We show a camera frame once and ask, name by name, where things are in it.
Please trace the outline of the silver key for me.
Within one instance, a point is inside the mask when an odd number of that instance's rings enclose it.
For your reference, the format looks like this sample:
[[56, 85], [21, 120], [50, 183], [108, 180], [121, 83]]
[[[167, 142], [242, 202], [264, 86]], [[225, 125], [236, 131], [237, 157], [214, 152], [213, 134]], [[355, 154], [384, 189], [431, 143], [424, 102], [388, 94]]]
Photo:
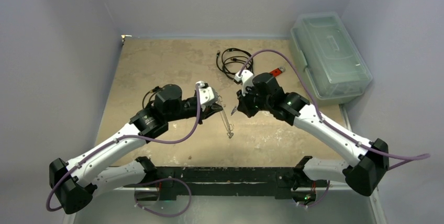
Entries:
[[230, 115], [232, 116], [235, 112], [237, 111], [237, 107], [234, 107], [230, 113]]

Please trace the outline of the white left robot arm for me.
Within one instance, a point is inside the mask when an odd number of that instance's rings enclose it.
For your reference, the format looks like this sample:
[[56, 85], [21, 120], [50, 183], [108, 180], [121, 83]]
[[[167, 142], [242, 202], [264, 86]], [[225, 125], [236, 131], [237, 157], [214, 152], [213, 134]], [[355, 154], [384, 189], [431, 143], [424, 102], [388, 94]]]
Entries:
[[111, 137], [89, 151], [69, 159], [55, 159], [49, 165], [51, 191], [46, 199], [46, 210], [54, 212], [51, 200], [55, 197], [58, 208], [73, 214], [87, 206], [95, 196], [112, 189], [141, 184], [149, 187], [162, 183], [156, 179], [155, 168], [147, 157], [115, 167], [114, 163], [133, 150], [148, 143], [162, 144], [161, 135], [168, 131], [169, 123], [194, 118], [187, 135], [169, 140], [174, 145], [189, 139], [204, 119], [223, 111], [216, 90], [206, 82], [195, 84], [194, 95], [182, 97], [182, 89], [175, 84], [157, 86], [149, 91], [151, 100], [142, 102], [142, 109]]

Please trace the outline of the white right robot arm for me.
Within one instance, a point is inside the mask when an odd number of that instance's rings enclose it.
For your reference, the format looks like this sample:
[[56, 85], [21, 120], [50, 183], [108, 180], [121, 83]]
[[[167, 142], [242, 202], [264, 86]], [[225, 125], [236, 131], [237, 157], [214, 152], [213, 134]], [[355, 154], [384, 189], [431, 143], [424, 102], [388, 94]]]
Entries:
[[237, 111], [247, 117], [267, 111], [274, 118], [302, 129], [329, 146], [341, 161], [309, 158], [294, 171], [297, 184], [306, 186], [314, 180], [346, 183], [355, 192], [371, 196], [389, 169], [388, 145], [381, 139], [371, 141], [342, 127], [298, 93], [286, 93], [270, 73], [254, 76], [244, 70], [235, 74]]

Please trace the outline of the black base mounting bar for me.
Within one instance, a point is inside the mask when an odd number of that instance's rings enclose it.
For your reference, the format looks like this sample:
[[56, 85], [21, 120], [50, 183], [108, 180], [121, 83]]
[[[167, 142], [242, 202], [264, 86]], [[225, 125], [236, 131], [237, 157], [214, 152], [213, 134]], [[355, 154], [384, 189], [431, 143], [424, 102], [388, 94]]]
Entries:
[[314, 201], [316, 188], [326, 180], [310, 180], [295, 167], [180, 167], [155, 166], [146, 156], [135, 159], [142, 165], [142, 181], [136, 187], [159, 188], [160, 200], [178, 196], [269, 196], [275, 199]]

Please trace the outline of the clear green plastic toolbox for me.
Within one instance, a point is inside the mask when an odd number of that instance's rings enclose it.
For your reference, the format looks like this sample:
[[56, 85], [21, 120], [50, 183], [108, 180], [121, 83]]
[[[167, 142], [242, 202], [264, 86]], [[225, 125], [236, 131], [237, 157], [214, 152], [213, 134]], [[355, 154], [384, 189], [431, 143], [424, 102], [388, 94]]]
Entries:
[[319, 106], [364, 94], [372, 75], [336, 12], [299, 15], [290, 33], [296, 68]]

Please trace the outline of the red handled adjustable wrench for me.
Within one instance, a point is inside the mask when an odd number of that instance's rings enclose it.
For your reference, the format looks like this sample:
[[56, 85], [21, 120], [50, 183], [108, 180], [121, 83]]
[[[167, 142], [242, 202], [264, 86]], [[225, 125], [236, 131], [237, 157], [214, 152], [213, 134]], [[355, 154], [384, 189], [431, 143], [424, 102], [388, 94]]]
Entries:
[[283, 72], [285, 72], [285, 67], [280, 66], [280, 67], [274, 69], [273, 71], [271, 71], [270, 74], [272, 74], [274, 77], [277, 77], [277, 76], [281, 75]]

